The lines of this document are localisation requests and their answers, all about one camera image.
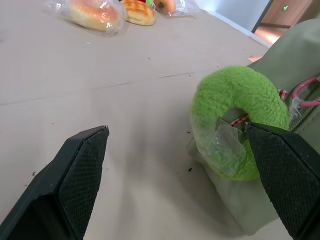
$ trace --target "wooden door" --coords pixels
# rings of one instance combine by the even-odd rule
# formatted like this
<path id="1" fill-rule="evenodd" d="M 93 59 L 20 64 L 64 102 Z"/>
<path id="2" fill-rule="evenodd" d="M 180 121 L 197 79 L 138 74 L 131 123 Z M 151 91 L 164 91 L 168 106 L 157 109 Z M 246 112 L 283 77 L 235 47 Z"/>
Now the wooden door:
<path id="1" fill-rule="evenodd" d="M 262 24 L 291 27 L 312 0 L 274 0 Z"/>

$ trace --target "green plush donut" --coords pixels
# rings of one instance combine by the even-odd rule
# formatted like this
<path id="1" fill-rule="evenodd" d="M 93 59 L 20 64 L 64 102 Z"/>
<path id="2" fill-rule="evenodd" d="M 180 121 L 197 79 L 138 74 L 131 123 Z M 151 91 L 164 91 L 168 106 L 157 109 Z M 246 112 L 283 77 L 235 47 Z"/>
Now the green plush donut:
<path id="1" fill-rule="evenodd" d="M 289 128 L 288 108 L 279 97 L 275 86 L 265 76 L 246 66 L 222 68 L 206 76 L 199 83 L 192 101 L 192 125 L 205 132 L 212 131 L 213 120 L 216 122 L 233 108 L 246 111 L 252 122 L 286 130 Z M 196 132 L 196 142 L 196 134 L 198 138 L 208 138 L 201 132 Z M 246 139 L 242 145 L 245 158 L 236 167 L 235 174 L 220 171 L 215 167 L 215 163 L 224 164 L 225 168 L 232 169 L 235 167 L 233 164 L 237 164 L 236 159 L 226 159 L 213 150 L 210 159 L 206 161 L 222 177 L 237 181 L 256 179 L 260 175 L 249 141 Z"/>

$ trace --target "beige table surface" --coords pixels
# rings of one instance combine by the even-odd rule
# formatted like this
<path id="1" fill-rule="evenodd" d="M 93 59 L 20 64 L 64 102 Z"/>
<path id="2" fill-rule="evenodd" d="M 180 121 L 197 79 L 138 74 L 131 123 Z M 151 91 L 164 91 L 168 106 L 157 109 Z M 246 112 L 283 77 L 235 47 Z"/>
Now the beige table surface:
<path id="1" fill-rule="evenodd" d="M 85 240 L 290 239 L 279 221 L 241 236 L 186 153 L 198 82 L 265 47 L 205 12 L 100 37 L 43 5 L 0 7 L 0 222 L 66 138 L 108 125 Z"/>

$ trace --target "plastic bag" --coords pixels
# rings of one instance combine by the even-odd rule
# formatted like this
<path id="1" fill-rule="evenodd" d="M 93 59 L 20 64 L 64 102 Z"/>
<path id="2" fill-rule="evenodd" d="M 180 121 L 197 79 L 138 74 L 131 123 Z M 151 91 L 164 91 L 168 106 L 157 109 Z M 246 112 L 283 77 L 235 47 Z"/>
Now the plastic bag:
<path id="1" fill-rule="evenodd" d="M 84 28 L 106 34 L 119 32 L 127 12 L 118 0 L 53 0 L 48 10 Z"/>
<path id="2" fill-rule="evenodd" d="M 207 163 L 213 169 L 234 176 L 246 157 L 241 144 L 242 131 L 222 119 L 196 115 L 191 116 L 191 126 L 196 146 Z"/>
<path id="3" fill-rule="evenodd" d="M 155 9 L 171 17 L 190 16 L 200 12 L 195 0 L 153 0 Z"/>

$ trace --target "doorway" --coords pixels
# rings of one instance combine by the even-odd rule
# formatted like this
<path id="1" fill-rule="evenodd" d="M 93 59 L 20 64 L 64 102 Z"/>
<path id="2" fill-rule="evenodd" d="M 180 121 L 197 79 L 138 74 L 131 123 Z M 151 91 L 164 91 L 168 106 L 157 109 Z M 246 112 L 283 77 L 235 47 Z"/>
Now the doorway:
<path id="1" fill-rule="evenodd" d="M 274 44 L 294 25 L 319 13 L 319 0 L 270 0 L 252 32 Z"/>

